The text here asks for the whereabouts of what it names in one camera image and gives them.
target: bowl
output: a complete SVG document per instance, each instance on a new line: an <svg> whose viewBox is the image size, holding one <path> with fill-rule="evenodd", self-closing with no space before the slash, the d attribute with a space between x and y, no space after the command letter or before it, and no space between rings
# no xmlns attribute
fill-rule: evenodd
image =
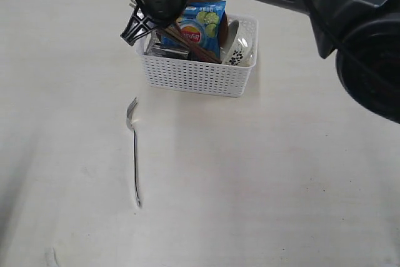
<svg viewBox="0 0 400 267"><path fill-rule="evenodd" d="M252 48L250 32L238 20L232 21L228 27L225 45L221 48L222 64L247 67Z"/></svg>

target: lay's chip bag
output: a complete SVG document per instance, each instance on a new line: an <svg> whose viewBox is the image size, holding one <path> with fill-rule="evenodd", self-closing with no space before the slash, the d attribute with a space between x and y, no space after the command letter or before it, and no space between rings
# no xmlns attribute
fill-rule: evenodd
<svg viewBox="0 0 400 267"><path fill-rule="evenodd" d="M186 6L177 23L182 33L205 50L212 51L219 58L218 30L225 11L225 1L216 3L191 3ZM176 45L163 37L164 45Z"/></svg>

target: table surface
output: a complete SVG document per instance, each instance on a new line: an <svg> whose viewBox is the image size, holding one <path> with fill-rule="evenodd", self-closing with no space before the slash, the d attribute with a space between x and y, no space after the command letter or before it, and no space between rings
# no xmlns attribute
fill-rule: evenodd
<svg viewBox="0 0 400 267"><path fill-rule="evenodd" d="M400 263L400 127L346 94L306 16L228 0L259 63L224 98L150 88L128 3L0 0L0 266Z"/></svg>

